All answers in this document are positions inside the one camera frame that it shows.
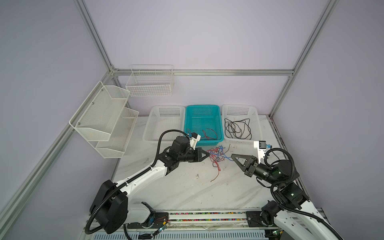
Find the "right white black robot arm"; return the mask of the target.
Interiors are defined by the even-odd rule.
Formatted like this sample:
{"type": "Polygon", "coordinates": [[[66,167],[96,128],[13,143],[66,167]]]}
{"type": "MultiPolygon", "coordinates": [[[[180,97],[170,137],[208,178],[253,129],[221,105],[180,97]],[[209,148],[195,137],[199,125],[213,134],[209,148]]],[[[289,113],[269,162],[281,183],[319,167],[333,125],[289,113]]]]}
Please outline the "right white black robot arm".
{"type": "Polygon", "coordinates": [[[300,175],[288,151],[272,148],[262,159],[238,154],[231,158],[246,176],[255,176],[260,185],[268,183],[273,200],[262,207],[260,219],[263,225],[275,225],[295,240],[342,239],[295,183],[300,175]]]}

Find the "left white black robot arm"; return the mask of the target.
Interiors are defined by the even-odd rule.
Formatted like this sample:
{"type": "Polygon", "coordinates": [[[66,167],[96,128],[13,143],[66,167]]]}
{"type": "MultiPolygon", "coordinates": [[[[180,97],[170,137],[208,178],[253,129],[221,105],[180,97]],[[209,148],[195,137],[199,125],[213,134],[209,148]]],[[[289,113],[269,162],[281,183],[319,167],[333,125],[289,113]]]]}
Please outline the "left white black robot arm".
{"type": "Polygon", "coordinates": [[[134,195],[151,183],[167,176],[180,163],[200,163],[209,157],[209,153],[197,143],[201,136],[197,133],[185,133],[176,130],[179,136],[172,145],[161,151],[161,143],[152,164],[123,180],[105,181],[90,207],[90,218],[84,232],[87,235],[104,230],[114,233],[120,227],[138,224],[143,228],[151,228],[156,221],[156,211],[146,202],[135,202],[134,195]]]}

